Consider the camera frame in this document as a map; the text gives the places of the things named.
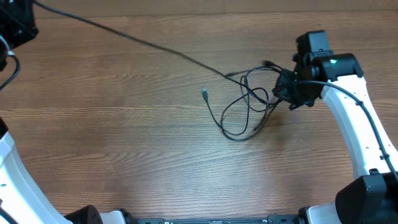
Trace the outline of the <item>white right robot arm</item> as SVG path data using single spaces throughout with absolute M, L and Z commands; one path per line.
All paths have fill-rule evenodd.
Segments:
M 373 107 L 359 62 L 351 53 L 335 54 L 323 30 L 299 36 L 296 46 L 294 70 L 282 72 L 272 92 L 290 110 L 323 100 L 345 140 L 354 181 L 333 202 L 301 208 L 292 223 L 397 223 L 397 150 Z

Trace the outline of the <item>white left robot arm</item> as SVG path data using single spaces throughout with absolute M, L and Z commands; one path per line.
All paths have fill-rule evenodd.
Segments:
M 11 76 L 1 81 L 4 89 L 21 71 L 14 49 L 36 38 L 35 1 L 1 1 L 1 68 L 15 62 Z M 94 206 L 62 215 L 49 202 L 28 173 L 9 128 L 1 123 L 1 223 L 136 223 L 125 209 L 100 213 Z

